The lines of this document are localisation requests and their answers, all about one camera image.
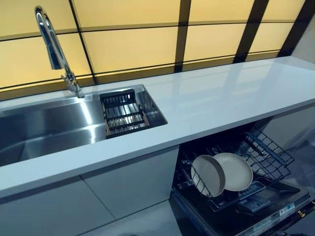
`stainless steel sink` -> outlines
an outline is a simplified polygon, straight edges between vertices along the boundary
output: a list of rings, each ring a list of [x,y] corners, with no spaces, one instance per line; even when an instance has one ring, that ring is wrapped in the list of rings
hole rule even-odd
[[[110,137],[100,97],[124,91],[134,91],[136,102],[150,124],[145,128],[167,123],[142,85],[0,111],[0,166]]]

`cabinet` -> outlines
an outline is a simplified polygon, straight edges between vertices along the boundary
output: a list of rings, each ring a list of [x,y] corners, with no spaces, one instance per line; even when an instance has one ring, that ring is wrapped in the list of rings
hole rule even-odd
[[[116,219],[169,199],[178,146],[82,175]]]
[[[71,236],[113,220],[80,177],[0,199],[3,236]]]

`plate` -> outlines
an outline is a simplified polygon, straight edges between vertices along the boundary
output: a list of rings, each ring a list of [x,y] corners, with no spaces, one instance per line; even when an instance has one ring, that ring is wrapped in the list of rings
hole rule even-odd
[[[251,166],[240,156],[223,152],[213,157],[223,168],[225,175],[225,189],[242,191],[252,182]]]
[[[190,174],[196,188],[203,195],[217,197],[223,192],[225,186],[224,171],[220,163],[213,157],[198,156],[192,163]]]

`faucet handle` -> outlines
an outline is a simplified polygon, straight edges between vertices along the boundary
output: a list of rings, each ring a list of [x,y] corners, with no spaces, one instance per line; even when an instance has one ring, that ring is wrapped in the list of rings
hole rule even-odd
[[[72,91],[72,92],[78,92],[81,90],[80,86],[78,85],[78,82],[77,80],[70,80],[68,78],[68,76],[64,76],[64,75],[61,75],[61,78],[67,83],[67,88]]]

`faucet spout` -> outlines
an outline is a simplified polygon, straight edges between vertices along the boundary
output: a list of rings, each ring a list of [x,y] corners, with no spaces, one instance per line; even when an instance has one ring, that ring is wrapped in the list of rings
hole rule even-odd
[[[68,89],[78,95],[81,88],[77,83],[74,73],[70,70],[69,64],[64,56],[63,50],[47,13],[41,6],[36,6],[35,16],[40,33],[46,44],[51,68],[53,70],[60,70],[64,68],[65,74],[61,75],[61,78],[67,83]]]

